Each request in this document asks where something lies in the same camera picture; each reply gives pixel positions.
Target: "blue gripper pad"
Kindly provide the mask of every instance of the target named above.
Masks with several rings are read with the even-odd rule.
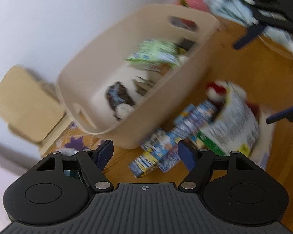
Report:
[[[178,143],[178,155],[189,171],[195,167],[196,162],[194,154],[183,144],[182,141]]]
[[[103,169],[106,167],[107,163],[113,156],[113,142],[111,140],[106,140],[94,151],[94,153],[97,156],[95,164],[101,171],[103,171]]]

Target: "snack package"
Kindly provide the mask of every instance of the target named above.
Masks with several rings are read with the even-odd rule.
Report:
[[[176,44],[163,40],[144,40],[138,50],[125,60],[142,63],[138,65],[143,69],[148,69],[146,63],[152,65],[167,63],[171,67],[179,65]]]
[[[217,108],[209,100],[205,100],[196,107],[189,105],[184,110],[188,115],[182,115],[178,124],[167,134],[160,128],[156,129],[141,144],[145,152],[129,165],[135,177],[143,177],[157,166],[161,171],[168,172],[180,161],[178,142],[196,134],[199,127],[208,123],[216,111]]]
[[[129,164],[129,168],[136,178],[141,178],[157,168],[158,162],[168,153],[168,149],[157,144],[154,149],[149,148]]]
[[[148,150],[149,148],[154,149],[154,146],[162,141],[165,136],[166,132],[161,128],[157,128],[143,143],[141,143],[140,147],[143,150]]]
[[[176,144],[166,156],[158,163],[158,167],[164,173],[168,172],[176,164],[179,163],[180,157],[178,155],[178,144]]]
[[[196,141],[217,155],[228,156],[235,150],[248,157],[259,135],[254,114],[229,85],[225,106],[214,123],[199,129]]]
[[[188,105],[175,119],[174,119],[174,125],[177,125],[179,122],[181,122],[186,116],[190,114],[195,109],[195,106],[193,104]]]
[[[121,82],[116,82],[108,88],[106,98],[118,120],[126,118],[134,110],[133,106],[136,104]]]

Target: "chair backrest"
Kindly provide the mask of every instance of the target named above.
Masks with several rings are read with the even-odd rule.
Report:
[[[0,117],[30,141],[42,141],[64,114],[24,68],[13,66],[0,82]]]

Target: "circular pad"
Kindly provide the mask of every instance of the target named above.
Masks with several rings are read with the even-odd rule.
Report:
[[[43,183],[33,185],[27,189],[25,196],[27,200],[38,203],[45,204],[55,201],[61,196],[62,189],[54,184]]]
[[[256,184],[241,183],[230,189],[230,195],[236,201],[253,204],[261,202],[266,196],[266,191]]]

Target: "crosshair marking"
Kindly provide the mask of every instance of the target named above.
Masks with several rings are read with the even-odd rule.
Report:
[[[141,189],[144,190],[144,191],[146,191],[146,190],[149,190],[150,187],[148,187],[148,186],[143,186],[143,187],[141,187]]]

